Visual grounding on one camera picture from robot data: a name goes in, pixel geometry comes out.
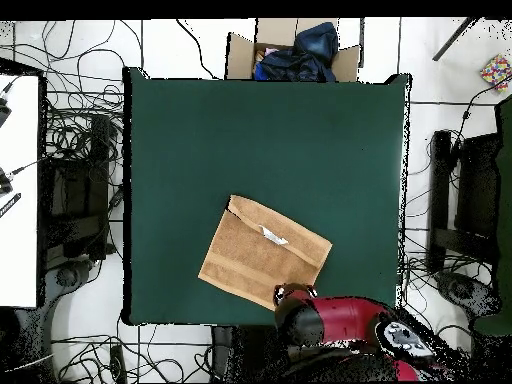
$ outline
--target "blue cloth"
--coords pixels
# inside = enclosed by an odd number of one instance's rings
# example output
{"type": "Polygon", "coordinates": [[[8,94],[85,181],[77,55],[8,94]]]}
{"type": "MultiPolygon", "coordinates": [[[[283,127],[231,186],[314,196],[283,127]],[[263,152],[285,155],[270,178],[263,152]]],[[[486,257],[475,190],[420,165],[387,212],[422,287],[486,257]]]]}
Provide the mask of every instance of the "blue cloth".
{"type": "Polygon", "coordinates": [[[268,75],[266,74],[266,72],[261,67],[261,62],[258,62],[256,64],[256,69],[254,71],[254,79],[256,81],[266,81],[266,80],[268,80],[268,75]]]}

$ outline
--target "white desk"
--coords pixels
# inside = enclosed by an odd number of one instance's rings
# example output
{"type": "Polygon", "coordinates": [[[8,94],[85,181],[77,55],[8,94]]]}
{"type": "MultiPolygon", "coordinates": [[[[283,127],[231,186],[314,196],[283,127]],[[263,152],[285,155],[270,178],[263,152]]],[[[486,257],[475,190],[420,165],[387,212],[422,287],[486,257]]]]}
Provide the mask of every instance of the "white desk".
{"type": "MultiPolygon", "coordinates": [[[[14,77],[0,75],[0,90],[14,77]]],[[[37,160],[38,78],[23,76],[7,93],[11,114],[0,127],[0,167],[9,173],[37,160]]],[[[11,182],[0,197],[4,206],[16,193],[21,199],[0,218],[0,306],[36,306],[37,164],[11,182]]]]}

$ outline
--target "white cable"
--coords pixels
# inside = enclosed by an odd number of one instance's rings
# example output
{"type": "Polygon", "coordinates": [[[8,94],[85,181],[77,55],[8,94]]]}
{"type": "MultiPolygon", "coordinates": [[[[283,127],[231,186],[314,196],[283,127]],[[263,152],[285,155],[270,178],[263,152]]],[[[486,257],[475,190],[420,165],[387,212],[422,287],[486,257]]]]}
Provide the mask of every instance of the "white cable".
{"type": "Polygon", "coordinates": [[[28,364],[21,365],[20,367],[16,367],[16,368],[13,368],[12,370],[7,370],[7,371],[4,371],[4,372],[13,372],[13,371],[19,370],[21,368],[30,367],[31,365],[35,365],[35,364],[38,364],[39,362],[46,361],[47,359],[51,358],[54,355],[55,355],[55,353],[52,353],[51,355],[47,355],[44,358],[38,359],[38,360],[36,360],[34,362],[30,362],[28,364]]]}
{"type": "MultiPolygon", "coordinates": [[[[69,347],[71,346],[75,346],[77,345],[78,343],[73,343],[71,344],[70,346],[66,346],[66,347],[63,347],[62,349],[59,349],[59,350],[64,350],[64,349],[68,349],[69,347]]],[[[13,368],[12,370],[6,370],[4,372],[13,372],[13,371],[16,371],[16,370],[19,370],[19,369],[22,369],[22,368],[27,368],[27,367],[30,367],[32,365],[35,365],[35,364],[38,364],[39,362],[43,362],[43,361],[46,361],[47,359],[50,359],[52,356],[55,356],[55,352],[53,352],[52,354],[50,355],[46,355],[44,356],[43,358],[40,358],[40,359],[37,359],[33,362],[29,362],[28,364],[25,364],[25,365],[21,365],[19,367],[16,367],[16,368],[13,368]]]]}

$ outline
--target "box flap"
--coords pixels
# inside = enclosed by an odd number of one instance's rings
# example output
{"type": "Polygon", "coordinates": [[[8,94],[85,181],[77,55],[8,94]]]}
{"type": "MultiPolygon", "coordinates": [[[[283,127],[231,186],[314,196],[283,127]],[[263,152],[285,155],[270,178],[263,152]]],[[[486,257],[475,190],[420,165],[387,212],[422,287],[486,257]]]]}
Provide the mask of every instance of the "box flap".
{"type": "Polygon", "coordinates": [[[357,81],[359,63],[359,46],[349,47],[338,52],[332,61],[332,73],[339,82],[357,81]]]}
{"type": "Polygon", "coordinates": [[[224,79],[251,79],[254,44],[239,35],[228,34],[224,79]]]}
{"type": "Polygon", "coordinates": [[[324,22],[332,22],[336,32],[338,31],[338,18],[298,18],[295,36],[297,36],[299,32],[313,28],[317,25],[323,24],[324,22]]]}
{"type": "Polygon", "coordinates": [[[293,46],[297,18],[258,18],[256,42],[293,46]]]}

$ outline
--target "black pole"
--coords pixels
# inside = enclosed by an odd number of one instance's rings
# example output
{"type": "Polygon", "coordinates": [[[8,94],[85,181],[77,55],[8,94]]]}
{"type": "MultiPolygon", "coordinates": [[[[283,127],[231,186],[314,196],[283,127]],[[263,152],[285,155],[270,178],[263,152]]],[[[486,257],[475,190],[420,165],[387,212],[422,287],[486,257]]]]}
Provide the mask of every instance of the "black pole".
{"type": "Polygon", "coordinates": [[[441,50],[439,50],[436,55],[432,58],[434,62],[437,62],[439,59],[441,59],[441,56],[450,48],[450,46],[453,44],[453,42],[459,38],[459,35],[461,35],[468,26],[470,26],[473,22],[476,22],[479,18],[466,18],[462,24],[457,28],[457,30],[453,33],[453,35],[448,39],[448,41],[444,44],[443,47],[441,47],[441,50]]]}

